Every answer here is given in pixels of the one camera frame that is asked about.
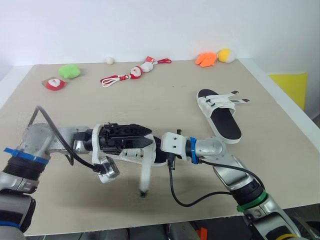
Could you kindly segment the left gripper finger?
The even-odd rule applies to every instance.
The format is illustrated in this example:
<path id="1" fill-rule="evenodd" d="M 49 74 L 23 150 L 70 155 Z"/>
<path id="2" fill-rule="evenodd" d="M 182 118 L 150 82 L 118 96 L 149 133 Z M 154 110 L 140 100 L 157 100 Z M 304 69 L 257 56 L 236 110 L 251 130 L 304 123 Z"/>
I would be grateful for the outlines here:
<path id="1" fill-rule="evenodd" d="M 145 137 L 152 133 L 152 130 L 142 125 L 134 124 L 134 136 Z"/>
<path id="2" fill-rule="evenodd" d="M 136 148 L 145 148 L 153 143 L 153 136 L 146 135 L 136 140 Z"/>

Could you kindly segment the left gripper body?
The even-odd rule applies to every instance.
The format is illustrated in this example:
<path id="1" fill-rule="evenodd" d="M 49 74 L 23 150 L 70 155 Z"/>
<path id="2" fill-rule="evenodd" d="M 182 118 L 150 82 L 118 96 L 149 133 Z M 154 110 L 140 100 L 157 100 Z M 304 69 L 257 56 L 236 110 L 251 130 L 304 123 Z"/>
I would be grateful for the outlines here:
<path id="1" fill-rule="evenodd" d="M 119 155 L 124 149 L 133 149 L 141 137 L 137 124 L 104 124 L 98 134 L 99 146 L 104 153 Z"/>

